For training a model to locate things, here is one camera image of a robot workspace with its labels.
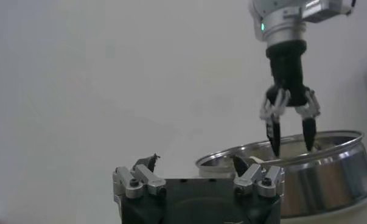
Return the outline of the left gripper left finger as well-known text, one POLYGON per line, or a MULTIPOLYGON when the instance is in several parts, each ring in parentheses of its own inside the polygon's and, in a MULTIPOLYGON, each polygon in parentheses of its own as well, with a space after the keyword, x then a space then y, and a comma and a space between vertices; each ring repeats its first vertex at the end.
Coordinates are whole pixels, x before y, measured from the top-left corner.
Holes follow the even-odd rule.
POLYGON ((138 159, 131 169, 125 166, 117 167, 112 174, 113 198, 115 200, 121 197, 137 199, 145 194, 164 198, 167 194, 167 182, 153 173, 158 159, 159 156, 153 154, 138 159))

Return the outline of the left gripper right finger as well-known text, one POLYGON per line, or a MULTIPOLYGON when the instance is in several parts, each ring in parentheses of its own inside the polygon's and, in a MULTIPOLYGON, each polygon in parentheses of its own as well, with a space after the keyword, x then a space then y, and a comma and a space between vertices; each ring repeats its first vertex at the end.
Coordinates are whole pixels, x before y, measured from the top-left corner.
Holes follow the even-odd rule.
POLYGON ((285 171, 279 166, 265 166, 264 161, 255 156, 244 159, 241 156, 231 156, 236 175, 234 189, 239 194, 249 195, 254 191, 261 197, 284 198, 285 171))

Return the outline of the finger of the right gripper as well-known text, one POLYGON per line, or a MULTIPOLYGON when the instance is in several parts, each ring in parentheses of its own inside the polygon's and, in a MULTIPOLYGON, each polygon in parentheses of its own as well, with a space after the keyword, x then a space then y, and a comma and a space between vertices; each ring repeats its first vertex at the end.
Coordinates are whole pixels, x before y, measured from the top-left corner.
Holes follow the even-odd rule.
POLYGON ((318 117, 321 112, 314 90, 306 88, 305 98, 307 103, 303 106, 296 107, 295 111, 301 116, 304 142, 307 151, 310 152, 315 142, 316 117, 318 117))
POLYGON ((289 100, 290 91, 280 88, 278 89, 274 104, 265 97, 259 112, 260 119, 265 121, 266 135, 271 144, 272 151, 277 158, 280 155, 281 145, 280 117, 284 114, 289 100))

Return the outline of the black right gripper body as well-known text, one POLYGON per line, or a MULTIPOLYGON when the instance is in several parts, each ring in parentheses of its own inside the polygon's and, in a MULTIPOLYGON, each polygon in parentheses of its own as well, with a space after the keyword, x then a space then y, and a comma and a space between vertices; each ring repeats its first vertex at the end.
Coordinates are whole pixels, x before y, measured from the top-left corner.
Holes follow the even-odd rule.
POLYGON ((303 84, 301 56, 307 49, 304 40, 291 40, 274 44, 266 49, 270 60, 274 85, 266 91, 266 98, 275 104, 279 89, 290 92, 287 107, 300 107, 307 103, 305 92, 309 87, 303 84))

